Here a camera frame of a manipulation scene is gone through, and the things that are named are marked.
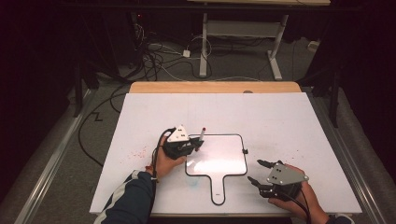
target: desk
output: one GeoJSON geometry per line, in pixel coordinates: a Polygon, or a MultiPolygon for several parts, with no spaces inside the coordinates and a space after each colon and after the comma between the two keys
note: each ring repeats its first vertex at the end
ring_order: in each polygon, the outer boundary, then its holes
{"type": "Polygon", "coordinates": [[[315,112],[299,91],[289,82],[134,83],[125,97],[90,212],[101,212],[125,176],[144,169],[163,130],[182,123],[190,134],[200,132],[203,125],[207,133],[239,133],[248,149],[247,174],[224,178],[226,201],[214,205],[209,180],[187,176],[185,167],[178,166],[158,185],[153,216],[288,216],[249,183],[248,175],[262,183],[269,175],[270,170],[256,162],[259,159],[303,168],[326,212],[360,213],[315,112]],[[243,91],[255,93],[237,93],[243,91]]]}
{"type": "MultiPolygon", "coordinates": [[[[328,6],[330,0],[189,0],[193,2],[224,3],[224,4],[261,4],[261,5],[307,5],[307,6],[328,6]]],[[[209,21],[207,13],[204,13],[202,31],[202,53],[200,62],[200,77],[206,77],[207,65],[207,36],[253,36],[253,37],[274,37],[275,44],[272,50],[267,51],[268,62],[271,65],[274,79],[282,80],[279,67],[276,62],[276,54],[282,40],[283,32],[286,28],[289,15],[283,15],[281,22],[255,22],[255,21],[209,21]]]]}

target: pen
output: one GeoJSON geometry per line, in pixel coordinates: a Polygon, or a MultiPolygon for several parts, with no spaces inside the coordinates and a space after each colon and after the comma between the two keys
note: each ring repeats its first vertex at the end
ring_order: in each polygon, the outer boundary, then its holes
{"type": "Polygon", "coordinates": [[[202,141],[204,139],[204,134],[205,134],[206,128],[203,128],[201,131],[201,135],[199,136],[199,140],[202,141]]]}

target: hand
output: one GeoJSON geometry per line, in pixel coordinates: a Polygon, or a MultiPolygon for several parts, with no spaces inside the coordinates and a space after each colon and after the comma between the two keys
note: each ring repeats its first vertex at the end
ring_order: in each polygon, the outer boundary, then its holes
{"type": "MultiPolygon", "coordinates": [[[[289,168],[300,172],[304,174],[303,170],[300,170],[297,167],[294,167],[292,165],[288,165],[289,168]]],[[[323,209],[320,207],[317,195],[315,194],[314,190],[312,187],[308,184],[307,181],[303,181],[302,183],[302,188],[301,191],[304,193],[306,202],[308,203],[309,206],[309,212],[311,214],[311,223],[312,224],[324,224],[329,220],[329,216],[323,211],[323,209]]],[[[301,203],[302,205],[306,206],[304,195],[300,192],[297,195],[296,200],[301,203]]],[[[277,207],[283,208],[285,210],[288,210],[292,212],[295,216],[302,220],[306,220],[306,213],[305,211],[297,204],[292,201],[288,202],[283,202],[282,200],[279,200],[277,198],[270,198],[268,199],[268,203],[272,203],[276,205],[277,207]]]]}
{"type": "MultiPolygon", "coordinates": [[[[161,139],[160,146],[163,145],[163,142],[165,141],[165,139],[166,139],[166,137],[163,137],[163,139],[161,139]]],[[[156,167],[157,178],[162,178],[162,177],[168,175],[173,170],[174,167],[184,163],[187,159],[186,156],[183,156],[183,157],[177,158],[176,160],[172,160],[171,158],[169,158],[165,155],[165,152],[163,151],[162,147],[158,148],[157,153],[158,153],[157,167],[156,167]]]]}

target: jacket sleeve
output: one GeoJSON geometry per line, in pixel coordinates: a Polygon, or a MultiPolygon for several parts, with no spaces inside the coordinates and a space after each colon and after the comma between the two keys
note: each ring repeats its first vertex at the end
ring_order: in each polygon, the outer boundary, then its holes
{"type": "Polygon", "coordinates": [[[151,175],[135,172],[113,192],[95,224],[148,222],[153,197],[151,175]]]}
{"type": "Polygon", "coordinates": [[[344,214],[331,215],[326,224],[355,224],[355,222],[344,214]]]}

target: gray carpet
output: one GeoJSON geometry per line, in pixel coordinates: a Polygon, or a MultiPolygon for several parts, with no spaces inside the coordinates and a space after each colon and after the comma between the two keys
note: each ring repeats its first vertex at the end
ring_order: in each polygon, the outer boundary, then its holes
{"type": "MultiPolygon", "coordinates": [[[[247,44],[257,43],[252,40],[247,44]]],[[[264,40],[258,46],[234,45],[230,52],[230,45],[227,42],[214,42],[212,55],[209,56],[212,75],[209,80],[227,78],[227,81],[251,81],[254,78],[263,81],[274,81],[271,69],[266,60],[265,51],[271,49],[271,40],[264,40]]],[[[285,81],[297,80],[304,76],[306,69],[311,63],[314,53],[308,51],[306,46],[308,41],[299,40],[296,43],[281,45],[277,55],[280,71],[285,81]]],[[[173,43],[166,43],[166,46],[182,52],[184,48],[173,43]]],[[[166,61],[175,59],[173,54],[161,54],[166,61]]],[[[193,72],[197,76],[199,62],[197,60],[183,60],[191,62],[193,72]]],[[[166,68],[173,63],[165,63],[166,68]]],[[[127,66],[121,66],[123,74],[128,73],[127,66]]],[[[199,80],[193,77],[189,63],[178,63],[162,70],[158,74],[160,81],[199,80]]],[[[85,104],[86,118],[88,113],[108,99],[111,94],[120,86],[120,83],[109,79],[105,75],[98,75],[100,88],[91,94],[92,100],[85,104]]],[[[129,86],[124,86],[117,93],[127,92],[129,86]]],[[[384,169],[381,161],[375,155],[370,142],[365,137],[359,122],[350,110],[347,98],[340,91],[340,101],[338,107],[339,128],[334,129],[327,117],[327,106],[329,99],[312,98],[311,102],[322,127],[332,144],[334,152],[345,169],[346,176],[355,190],[358,201],[363,210],[362,214],[353,218],[356,223],[392,223],[396,218],[396,188],[389,174],[384,169]]],[[[123,96],[112,100],[117,110],[121,109],[123,96]]],[[[71,104],[63,117],[53,127],[45,141],[37,149],[35,155],[29,160],[21,172],[20,177],[15,182],[8,196],[3,200],[0,207],[0,223],[14,223],[25,202],[28,200],[36,181],[40,177],[47,165],[54,149],[64,138],[68,125],[74,120],[74,105],[71,104]]],[[[109,102],[104,103],[94,110],[98,117],[90,115],[81,128],[81,144],[99,162],[103,163],[106,153],[111,143],[119,113],[110,106],[109,102]]],[[[89,159],[78,143],[78,132],[70,139],[66,153],[61,165],[50,183],[40,206],[32,217],[33,223],[93,223],[95,215],[89,213],[95,186],[99,180],[102,168],[93,160],[89,159]]],[[[262,223],[259,219],[241,220],[241,223],[262,223]]],[[[293,218],[293,223],[303,223],[293,218]]]]}

